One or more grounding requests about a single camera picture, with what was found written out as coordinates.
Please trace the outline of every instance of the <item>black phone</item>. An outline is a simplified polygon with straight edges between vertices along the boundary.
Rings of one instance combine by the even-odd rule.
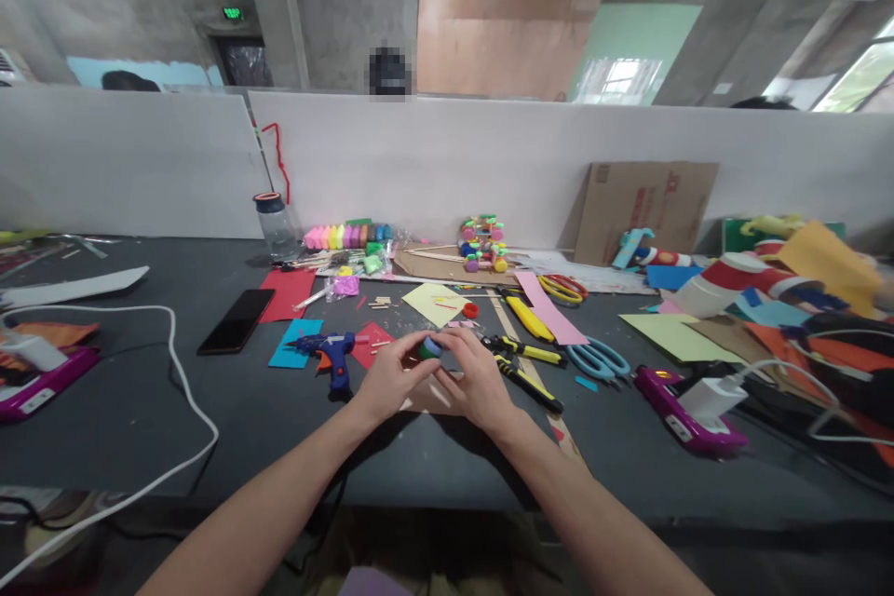
[[[196,353],[199,356],[208,356],[238,354],[242,351],[264,310],[273,300],[274,293],[276,292],[273,289],[243,291]]]

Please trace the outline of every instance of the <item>white partition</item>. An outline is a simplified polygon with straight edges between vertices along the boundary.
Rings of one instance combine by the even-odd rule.
[[[507,240],[573,247],[588,165],[721,164],[706,221],[801,212],[851,235],[894,210],[894,115],[252,92],[258,126],[278,122],[304,225],[370,216],[433,239],[496,212]],[[272,132],[263,138],[276,188]]]
[[[260,237],[270,188],[238,96],[0,89],[0,228]]]

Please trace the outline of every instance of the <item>blue scissors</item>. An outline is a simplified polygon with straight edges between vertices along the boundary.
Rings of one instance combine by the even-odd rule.
[[[569,345],[568,358],[582,373],[600,382],[605,382],[615,390],[620,390],[616,379],[630,386],[630,364],[620,354],[599,340],[587,338],[589,345]]]

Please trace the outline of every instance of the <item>yellow paper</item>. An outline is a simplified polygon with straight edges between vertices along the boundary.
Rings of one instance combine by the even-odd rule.
[[[681,362],[702,360],[745,362],[738,355],[723,349],[701,333],[686,326],[687,323],[698,321],[695,317],[675,314],[620,315],[620,317]]]
[[[826,292],[850,303],[861,317],[874,318],[873,297],[882,279],[822,222],[809,222],[786,242],[779,260],[808,279],[821,281]]]
[[[455,295],[456,298],[443,298],[449,295]],[[403,297],[403,302],[414,307],[437,328],[443,328],[463,311],[463,305],[468,300],[441,284],[420,284]]]

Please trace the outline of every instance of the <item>gray table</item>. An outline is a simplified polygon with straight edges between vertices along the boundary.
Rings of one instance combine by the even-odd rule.
[[[194,355],[227,307],[267,272],[264,245],[248,240],[127,240],[97,259],[86,251],[47,259],[7,286],[80,279],[150,265],[128,291],[82,305],[168,305],[177,312],[177,350],[196,401],[221,430],[206,463],[166,482],[158,494],[215,504],[288,451],[337,411],[328,380],[304,371],[267,368],[285,322],[260,325],[237,356]],[[392,299],[409,285],[361,282],[369,299]],[[327,332],[358,330],[375,319],[395,337],[426,327],[408,306],[373,311],[351,298],[317,303],[307,318],[325,319]],[[493,309],[478,301],[477,319],[500,332]],[[653,303],[642,296],[593,296],[570,318],[604,340],[632,365],[674,369],[618,318]],[[130,492],[197,452],[209,432],[171,382],[161,313],[92,315],[48,310],[41,319],[102,324],[96,340],[104,361],[28,421],[0,427],[0,483]],[[520,324],[522,339],[533,339]],[[348,362],[353,386],[360,366]],[[691,517],[748,528],[787,522],[894,519],[894,504],[819,464],[770,432],[734,417],[752,446],[741,458],[696,458],[670,435],[635,389],[597,394],[578,386],[573,371],[537,364],[546,385],[565,404],[565,422],[593,474],[640,517]],[[545,417],[518,388],[510,393],[551,436]],[[345,467],[345,501],[360,505],[445,508],[529,508],[518,476],[476,428],[455,417],[402,413],[380,427]]]

